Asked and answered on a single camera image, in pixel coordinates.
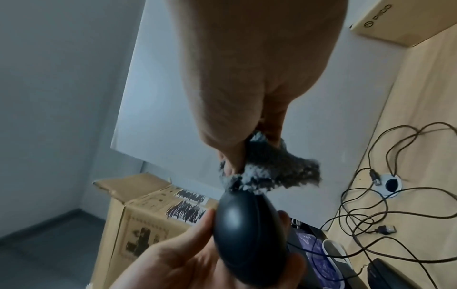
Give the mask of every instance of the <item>gray cloth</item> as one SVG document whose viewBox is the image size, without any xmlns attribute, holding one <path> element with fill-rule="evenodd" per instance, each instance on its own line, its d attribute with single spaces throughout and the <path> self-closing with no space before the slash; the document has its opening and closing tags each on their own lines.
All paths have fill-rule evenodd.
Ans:
<svg viewBox="0 0 457 289">
<path fill-rule="evenodd" d="M 284 140 L 277 149 L 260 132 L 246 141 L 246 165 L 241 174 L 227 177 L 220 166 L 220 179 L 225 190 L 262 194 L 278 187 L 290 188 L 308 183 L 319 185 L 319 164 L 312 159 L 296 157 L 286 150 Z"/>
</svg>

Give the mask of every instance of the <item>cardboard box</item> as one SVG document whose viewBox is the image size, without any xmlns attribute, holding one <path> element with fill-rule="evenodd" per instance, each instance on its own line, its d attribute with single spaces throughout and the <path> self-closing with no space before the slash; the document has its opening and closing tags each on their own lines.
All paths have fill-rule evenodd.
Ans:
<svg viewBox="0 0 457 289">
<path fill-rule="evenodd" d="M 150 245 L 194 225 L 217 201 L 178 188 L 149 173 L 94 185 L 111 195 L 91 285 L 107 289 Z"/>
<path fill-rule="evenodd" d="M 456 23 L 455 0 L 381 0 L 351 30 L 410 47 Z"/>
</svg>

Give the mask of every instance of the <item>wooden table surface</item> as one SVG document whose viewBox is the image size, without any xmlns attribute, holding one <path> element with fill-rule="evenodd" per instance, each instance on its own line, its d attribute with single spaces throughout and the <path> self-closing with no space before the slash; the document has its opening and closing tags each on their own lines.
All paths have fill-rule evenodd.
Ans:
<svg viewBox="0 0 457 289">
<path fill-rule="evenodd" d="M 410 48 L 403 60 L 398 78 L 392 88 L 373 139 L 397 125 L 422 127 L 443 121 L 457 126 L 457 25 Z M 401 138 L 413 133 L 400 129 L 384 136 L 372 153 L 373 168 L 388 173 L 385 161 L 387 150 Z M 362 167 L 368 166 L 365 155 Z M 451 130 L 441 130 L 420 136 L 406 148 L 398 160 L 398 175 L 404 188 L 432 186 L 457 193 L 457 137 Z M 371 184 L 368 171 L 361 173 L 353 187 Z M 348 198 L 359 195 L 356 190 Z M 360 200 L 348 204 L 350 209 L 372 205 L 380 200 L 376 193 L 368 193 Z M 390 210 L 410 211 L 438 216 L 457 211 L 457 202 L 445 193 L 424 189 L 401 192 L 389 199 Z M 381 211 L 369 210 L 368 214 Z M 426 219 L 416 216 L 390 214 L 382 224 L 394 225 L 397 233 L 391 235 L 404 243 L 419 259 L 443 259 L 457 256 L 457 219 Z M 345 235 L 337 222 L 327 232 L 330 239 L 342 243 L 348 253 L 359 250 L 351 237 Z M 378 234 L 359 237 L 362 244 L 379 238 Z M 383 240 L 372 247 L 386 254 L 410 258 L 411 256 L 392 240 Z M 433 288 L 419 264 L 385 258 L 389 264 L 412 278 L 423 289 Z M 356 271 L 368 264 L 362 254 L 351 258 Z M 457 262 L 425 264 L 438 288 L 457 288 Z M 361 275 L 366 282 L 366 269 Z"/>
</svg>

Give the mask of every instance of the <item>white round grommet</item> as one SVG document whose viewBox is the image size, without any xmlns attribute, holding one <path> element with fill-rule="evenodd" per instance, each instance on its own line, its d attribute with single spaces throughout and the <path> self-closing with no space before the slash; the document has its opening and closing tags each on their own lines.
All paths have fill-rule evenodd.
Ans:
<svg viewBox="0 0 457 289">
<path fill-rule="evenodd" d="M 374 187 L 381 195 L 386 198 L 393 198 L 398 195 L 399 190 L 402 189 L 401 179 L 398 176 L 392 176 L 391 174 L 381 175 L 381 185 Z"/>
</svg>

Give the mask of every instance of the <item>tangled cable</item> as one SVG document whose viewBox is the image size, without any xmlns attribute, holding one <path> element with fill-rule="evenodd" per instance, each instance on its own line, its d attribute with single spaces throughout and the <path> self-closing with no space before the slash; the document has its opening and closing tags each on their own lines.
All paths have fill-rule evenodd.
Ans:
<svg viewBox="0 0 457 289">
<path fill-rule="evenodd" d="M 425 129 L 431 127 L 431 126 L 435 126 L 435 125 L 443 125 L 445 126 L 444 128 L 439 128 L 439 129 L 435 129 L 435 130 L 427 130 L 427 131 L 424 131 Z M 320 229 L 323 229 L 328 223 L 334 221 L 334 220 L 338 220 L 338 224 L 339 226 L 341 227 L 341 230 L 347 234 L 348 236 L 351 236 L 352 239 L 354 240 L 354 242 L 360 247 L 360 250 L 352 253 L 352 254 L 347 254 L 345 256 L 332 256 L 332 255 L 327 255 L 327 254 L 321 254 L 321 253 L 315 253 L 313 251 L 314 249 L 314 246 L 317 242 L 317 238 L 315 238 L 315 241 L 314 241 L 314 244 L 312 246 L 312 250 L 307 250 L 307 249 L 304 249 L 304 248 L 301 248 L 301 247 L 297 247 L 291 243 L 289 243 L 289 245 L 297 248 L 297 249 L 300 249 L 300 250 L 303 250 L 305 252 L 308 252 L 308 253 L 311 253 L 311 261 L 313 262 L 314 264 L 314 267 L 316 268 L 316 270 L 318 271 L 318 273 L 325 279 L 327 280 L 330 280 L 330 281 L 335 281 L 335 282 L 340 282 L 340 281 L 346 281 L 347 279 L 349 278 L 353 278 L 353 277 L 356 277 L 356 276 L 359 276 L 361 273 L 362 273 L 362 270 L 363 268 L 360 270 L 360 272 L 354 274 L 353 276 L 348 276 L 348 277 L 344 277 L 343 279 L 329 279 L 328 277 L 326 277 L 324 274 L 322 274 L 318 267 L 316 266 L 315 264 L 315 261 L 314 261 L 314 255 L 318 255 L 318 256 L 324 256 L 324 257 L 330 257 L 330 258 L 349 258 L 349 257 L 353 257 L 353 256 L 356 256 L 358 254 L 361 254 L 361 253 L 364 253 L 368 259 L 368 261 L 371 263 L 372 262 L 372 259 L 370 258 L 370 256 L 368 255 L 368 253 L 372 253 L 374 255 L 378 255 L 378 256 L 383 256 L 383 257 L 388 257 L 388 258 L 392 258 L 392 259 L 398 259 L 398 260 L 402 260 L 402 261 L 407 261 L 407 262 L 414 262 L 414 263 L 418 263 L 422 269 L 424 270 L 425 274 L 427 275 L 427 277 L 429 278 L 430 282 L 432 283 L 432 285 L 434 286 L 435 289 L 438 289 L 435 281 L 433 280 L 433 278 L 430 276 L 430 273 L 427 271 L 427 269 L 424 267 L 424 264 L 438 264 L 438 263 L 447 263 L 447 262 L 453 262 L 453 261 L 456 261 L 457 260 L 457 256 L 454 256 L 454 257 L 450 257 L 450 258 L 445 258 L 445 259 L 437 259 L 437 260 L 426 260 L 426 259 L 418 259 L 414 254 L 413 252 L 411 252 L 411 250 L 409 250 L 403 243 L 401 243 L 399 240 L 391 237 L 391 236 L 381 236 L 379 237 L 378 239 L 374 240 L 373 242 L 367 244 L 367 245 L 363 245 L 360 240 L 359 240 L 359 236 L 362 235 L 362 234 L 373 234 L 373 233 L 376 233 L 376 230 L 375 229 L 372 229 L 373 226 L 375 224 L 378 224 L 380 222 L 382 222 L 386 216 L 388 214 L 403 214 L 403 215 L 412 215 L 412 216 L 417 216 L 417 217 L 423 217 L 423 218 L 431 218 L 431 219 L 452 219 L 452 218 L 455 218 L 457 217 L 457 195 L 445 190 L 445 189 L 441 189 L 441 188 L 435 188 L 435 187 L 413 187 L 413 188 L 407 188 L 407 189 L 400 189 L 400 190 L 396 190 L 395 192 L 392 192 L 390 195 L 388 196 L 383 196 L 381 193 L 379 193 L 378 191 L 376 191 L 375 189 L 373 189 L 373 185 L 374 183 L 372 183 L 368 188 L 351 188 L 352 187 L 352 184 L 354 183 L 354 180 L 356 179 L 356 177 L 361 173 L 361 172 L 364 172 L 364 171 L 368 171 L 370 172 L 370 176 L 372 178 L 372 180 L 374 180 L 374 178 L 376 178 L 376 176 L 379 176 L 378 173 L 373 169 L 373 163 L 372 163 L 372 159 L 371 159 L 371 153 L 373 151 L 373 148 L 375 147 L 375 145 L 379 142 L 379 140 L 385 136 L 387 133 L 389 132 L 392 132 L 392 131 L 395 131 L 395 130 L 398 130 L 398 129 L 402 129 L 402 128 L 408 128 L 408 129 L 411 129 L 411 130 L 414 130 L 414 133 L 405 137 L 405 138 L 402 138 L 401 140 L 399 140 L 397 143 L 395 143 L 386 153 L 386 156 L 385 156 L 385 160 L 386 160 L 386 164 L 387 164 L 387 168 L 390 172 L 390 174 L 392 176 L 396 176 L 397 173 L 398 173 L 398 157 L 400 155 L 401 152 L 403 152 L 407 147 L 409 147 L 419 136 L 421 135 L 425 135 L 425 134 L 428 134 L 428 133 L 431 133 L 431 132 L 435 132 L 435 131 L 441 131 L 441 130 L 452 130 L 455 134 L 455 136 L 457 136 L 457 129 L 448 124 L 448 123 L 445 123 L 445 122 L 433 122 L 433 123 L 430 123 L 430 124 L 427 124 L 425 126 L 423 126 L 422 128 L 418 129 L 418 128 L 415 128 L 413 126 L 410 126 L 410 125 L 399 125 L 399 126 L 396 126 L 396 127 L 393 127 L 393 128 L 390 128 L 386 131 L 384 131 L 383 133 L 381 133 L 377 138 L 376 140 L 373 142 L 373 144 L 371 145 L 371 147 L 369 148 L 368 152 L 367 152 L 367 157 L 368 157 L 368 167 L 366 168 L 361 168 L 359 169 L 353 176 L 351 182 L 350 182 L 350 185 L 348 187 L 347 190 L 345 190 L 342 194 L 341 194 L 341 204 L 339 206 L 339 209 L 337 211 L 337 215 L 329 220 L 327 220 L 321 227 Z M 392 153 L 392 151 L 395 149 L 395 148 L 399 148 L 398 151 L 395 153 L 394 155 L 394 159 L 393 159 L 393 166 L 390 164 L 389 162 L 389 157 Z M 357 197 L 353 198 L 353 199 L 349 199 L 349 200 L 345 200 L 346 198 L 346 195 L 348 192 L 350 191 L 353 191 L 353 190 L 360 190 L 360 189 L 363 189 L 364 191 L 358 195 Z M 407 211 L 392 211 L 392 210 L 389 210 L 389 206 L 388 206 L 388 202 L 387 200 L 395 195 L 395 194 L 398 194 L 398 193 L 402 193 L 402 192 L 406 192 L 406 191 L 412 191 L 412 190 L 418 190 L 418 189 L 431 189 L 431 190 L 437 190 L 437 191 L 441 191 L 445 194 L 447 194 L 450 198 L 452 198 L 455 202 L 456 202 L 456 212 L 449 215 L 449 216 L 434 216 L 434 215 L 427 215 L 427 214 L 421 214 L 421 213 L 414 213 L 414 212 L 407 212 Z M 352 209 L 352 210 L 348 210 L 347 207 L 346 207 L 346 204 L 348 202 L 352 202 L 352 201 L 355 201 L 363 196 L 365 196 L 367 193 L 369 192 L 374 192 L 376 194 L 378 194 L 380 196 L 380 201 L 377 202 L 376 204 L 372 205 L 372 206 L 369 206 L 369 207 L 363 207 L 363 208 L 356 208 L 356 209 Z M 380 204 L 384 204 L 384 210 L 379 212 L 379 213 L 375 213 L 375 214 L 372 214 L 372 215 L 366 215 L 366 214 L 361 214 L 361 213 L 357 213 L 355 214 L 354 212 L 356 211 L 361 211 L 361 210 L 367 210 L 367 209 L 372 209 L 372 208 L 375 208 L 377 207 L 378 205 Z M 347 232 L 345 230 L 345 228 L 343 227 L 343 224 L 341 222 L 341 220 L 344 219 L 345 223 L 346 223 L 346 226 L 348 228 L 350 228 L 351 232 Z M 352 221 L 353 223 L 353 226 L 354 227 L 351 227 L 349 221 Z M 369 249 L 370 247 L 372 247 L 373 245 L 375 245 L 376 243 L 380 242 L 381 240 L 384 240 L 384 239 L 390 239 L 390 240 L 393 240 L 395 241 L 396 243 L 398 243 L 400 246 L 402 246 L 410 255 L 412 258 L 404 258 L 404 257 L 399 257 L 399 256 L 395 256 L 395 255 L 389 255 L 389 254 L 385 254 L 385 253 L 382 253 L 382 252 L 377 252 L 377 251 L 374 251 L 374 250 L 371 250 Z"/>
</svg>

